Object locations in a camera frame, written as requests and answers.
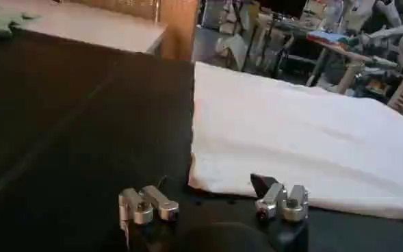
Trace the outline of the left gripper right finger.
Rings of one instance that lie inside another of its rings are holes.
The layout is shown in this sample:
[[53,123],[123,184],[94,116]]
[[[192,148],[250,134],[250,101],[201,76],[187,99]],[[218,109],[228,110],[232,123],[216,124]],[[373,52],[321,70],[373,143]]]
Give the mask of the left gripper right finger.
[[250,174],[250,182],[257,195],[256,217],[261,222],[281,218],[298,223],[308,218],[309,191],[303,185],[294,185],[290,192],[274,177]]

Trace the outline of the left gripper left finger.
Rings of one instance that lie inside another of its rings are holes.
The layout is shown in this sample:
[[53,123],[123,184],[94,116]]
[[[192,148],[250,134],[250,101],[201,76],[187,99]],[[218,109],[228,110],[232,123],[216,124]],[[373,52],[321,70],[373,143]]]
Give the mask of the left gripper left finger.
[[137,192],[126,188],[118,195],[119,222],[122,230],[127,230],[129,222],[147,225],[154,219],[156,210],[161,220],[175,222],[179,216],[179,203],[170,200],[156,186],[145,186]]

